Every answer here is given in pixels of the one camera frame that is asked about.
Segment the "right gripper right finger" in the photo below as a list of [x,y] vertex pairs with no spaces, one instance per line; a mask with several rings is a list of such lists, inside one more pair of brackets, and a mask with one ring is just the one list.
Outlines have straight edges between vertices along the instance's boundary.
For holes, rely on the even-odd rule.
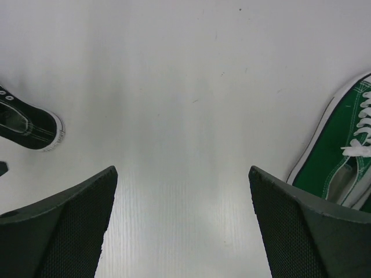
[[272,277],[370,277],[370,214],[249,171]]

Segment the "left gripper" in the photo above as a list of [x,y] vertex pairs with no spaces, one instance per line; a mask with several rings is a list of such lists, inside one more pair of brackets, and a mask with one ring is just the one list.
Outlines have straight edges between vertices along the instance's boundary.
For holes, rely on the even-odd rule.
[[6,162],[0,162],[0,176],[8,172],[8,164]]

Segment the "black sneaker front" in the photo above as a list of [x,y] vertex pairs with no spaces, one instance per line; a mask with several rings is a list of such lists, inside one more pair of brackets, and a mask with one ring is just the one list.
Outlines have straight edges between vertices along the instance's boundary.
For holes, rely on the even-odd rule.
[[34,151],[51,151],[66,130],[54,113],[21,101],[1,87],[1,137]]

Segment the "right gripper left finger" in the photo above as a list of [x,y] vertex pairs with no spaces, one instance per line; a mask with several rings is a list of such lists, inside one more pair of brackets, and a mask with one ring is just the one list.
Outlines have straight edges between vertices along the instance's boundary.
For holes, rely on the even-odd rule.
[[110,166],[74,187],[1,214],[1,277],[94,277],[117,181]]

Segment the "green sneaker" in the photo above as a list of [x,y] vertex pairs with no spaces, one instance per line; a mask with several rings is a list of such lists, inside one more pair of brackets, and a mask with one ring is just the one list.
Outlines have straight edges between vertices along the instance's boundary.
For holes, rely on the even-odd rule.
[[370,212],[370,73],[335,92],[286,182],[329,202]]

